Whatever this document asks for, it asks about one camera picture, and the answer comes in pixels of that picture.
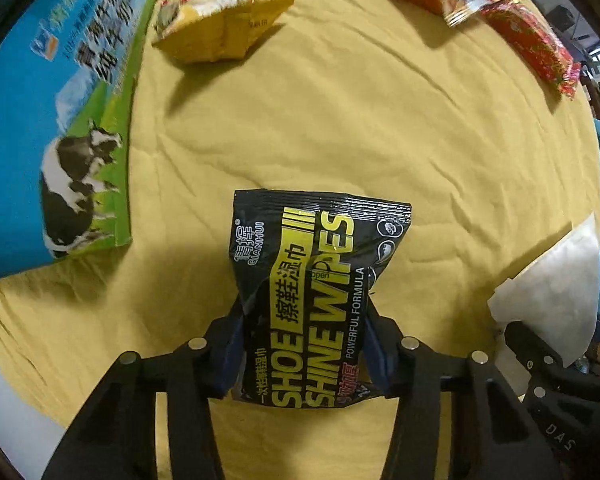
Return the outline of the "white soft plastic bag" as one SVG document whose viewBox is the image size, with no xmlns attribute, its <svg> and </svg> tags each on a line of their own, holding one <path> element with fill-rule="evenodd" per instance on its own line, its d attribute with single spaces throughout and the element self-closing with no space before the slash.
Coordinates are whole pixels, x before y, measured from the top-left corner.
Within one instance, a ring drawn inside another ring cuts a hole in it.
<svg viewBox="0 0 600 480">
<path fill-rule="evenodd" d="M 585 354 L 600 294 L 600 237 L 594 214 L 567 233 L 488 300 L 499 326 L 523 322 L 571 365 Z"/>
</svg>

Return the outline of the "black shoe shine wipes pack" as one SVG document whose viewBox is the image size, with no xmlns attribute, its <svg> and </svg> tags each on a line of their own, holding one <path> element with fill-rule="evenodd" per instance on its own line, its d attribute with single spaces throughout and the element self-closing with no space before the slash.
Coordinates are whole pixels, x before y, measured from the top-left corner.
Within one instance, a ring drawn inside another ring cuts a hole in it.
<svg viewBox="0 0 600 480">
<path fill-rule="evenodd" d="M 240 190 L 228 255 L 244 312 L 240 400 L 345 408 L 379 396 L 361 373 L 370 290 L 411 226 L 409 203 Z"/>
</svg>

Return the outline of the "red patterned snack bag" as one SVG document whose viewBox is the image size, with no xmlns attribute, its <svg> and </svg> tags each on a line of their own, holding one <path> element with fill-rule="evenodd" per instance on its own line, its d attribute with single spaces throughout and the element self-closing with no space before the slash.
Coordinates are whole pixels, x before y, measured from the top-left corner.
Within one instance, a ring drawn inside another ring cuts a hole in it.
<svg viewBox="0 0 600 480">
<path fill-rule="evenodd" d="M 581 64 L 549 24 L 517 0 L 492 3 L 480 14 L 542 80 L 568 99 L 574 98 Z"/>
</svg>

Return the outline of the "yellow snack bag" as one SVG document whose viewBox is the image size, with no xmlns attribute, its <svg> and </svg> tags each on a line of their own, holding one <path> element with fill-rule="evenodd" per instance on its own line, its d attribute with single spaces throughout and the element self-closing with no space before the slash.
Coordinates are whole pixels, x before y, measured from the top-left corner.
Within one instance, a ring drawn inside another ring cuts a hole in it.
<svg viewBox="0 0 600 480">
<path fill-rule="evenodd" d="M 294 0 L 162 0 L 151 45 L 181 64 L 241 60 Z"/>
</svg>

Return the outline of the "yellow table cloth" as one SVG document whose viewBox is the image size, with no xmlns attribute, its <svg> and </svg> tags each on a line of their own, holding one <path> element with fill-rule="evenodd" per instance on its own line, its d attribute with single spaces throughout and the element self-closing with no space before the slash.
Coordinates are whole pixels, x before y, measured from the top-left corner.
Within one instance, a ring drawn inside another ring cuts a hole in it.
<svg viewBox="0 0 600 480">
<path fill-rule="evenodd" d="M 0 281 L 0 372 L 61 425 L 121 352 L 170 352 L 227 314 L 241 188 L 410 203 L 373 300 L 456 356 L 492 349 L 501 282 L 600 219 L 585 95 L 554 92 L 486 23 L 401 0 L 296 0 L 239 64 L 146 47 L 130 182 L 128 248 Z"/>
</svg>

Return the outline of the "cardboard milk box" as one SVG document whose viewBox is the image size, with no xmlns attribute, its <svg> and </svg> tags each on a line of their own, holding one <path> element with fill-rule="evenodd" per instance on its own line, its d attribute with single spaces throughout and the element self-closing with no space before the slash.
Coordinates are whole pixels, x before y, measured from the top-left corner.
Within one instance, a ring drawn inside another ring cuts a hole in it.
<svg viewBox="0 0 600 480">
<path fill-rule="evenodd" d="M 155 3 L 0 0 L 0 278 L 131 241 L 131 110 Z"/>
</svg>

